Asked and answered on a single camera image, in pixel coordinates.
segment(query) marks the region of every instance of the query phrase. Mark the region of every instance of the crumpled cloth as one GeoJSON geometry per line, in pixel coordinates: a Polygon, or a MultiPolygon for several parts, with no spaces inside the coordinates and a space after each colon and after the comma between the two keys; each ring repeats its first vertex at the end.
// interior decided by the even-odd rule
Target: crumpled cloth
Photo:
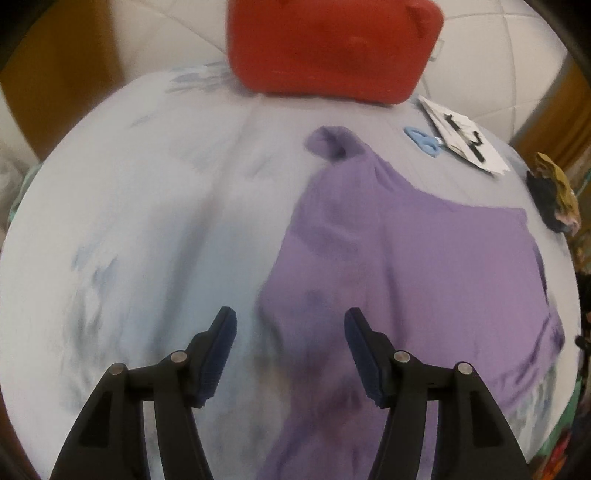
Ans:
{"type": "Polygon", "coordinates": [[[549,229],[577,234],[581,227],[577,197],[562,169],[548,155],[535,154],[535,171],[528,172],[527,186],[549,229]]]}
{"type": "MultiPolygon", "coordinates": [[[[427,364],[472,363],[506,413],[548,371],[564,334],[523,210],[421,192],[344,127],[320,128],[307,148],[332,165],[301,197],[259,298],[293,388],[258,478],[365,479],[386,412],[358,377],[348,308],[427,364]]],[[[430,408],[419,478],[433,464],[433,420],[430,408]]]]}

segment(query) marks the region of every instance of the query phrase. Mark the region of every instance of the purple cloth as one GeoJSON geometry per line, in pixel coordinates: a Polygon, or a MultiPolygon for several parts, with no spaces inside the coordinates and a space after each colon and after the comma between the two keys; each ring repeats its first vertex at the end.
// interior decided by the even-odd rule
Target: purple cloth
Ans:
{"type": "MultiPolygon", "coordinates": [[[[363,391],[347,309],[360,307],[424,363],[470,362],[506,413],[547,372],[564,333],[522,209],[421,192],[344,127],[317,130],[307,148],[333,164],[300,199],[261,291],[293,394],[259,479],[365,480],[387,412],[363,391]]],[[[434,442],[431,427],[431,463],[434,442]]]]}

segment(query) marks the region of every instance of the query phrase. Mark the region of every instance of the red plastic box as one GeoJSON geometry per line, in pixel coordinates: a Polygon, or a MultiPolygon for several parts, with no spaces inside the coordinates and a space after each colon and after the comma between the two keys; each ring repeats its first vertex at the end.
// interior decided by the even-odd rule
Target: red plastic box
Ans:
{"type": "Polygon", "coordinates": [[[429,0],[230,0],[228,55],[256,92],[401,103],[442,27],[429,0]]]}

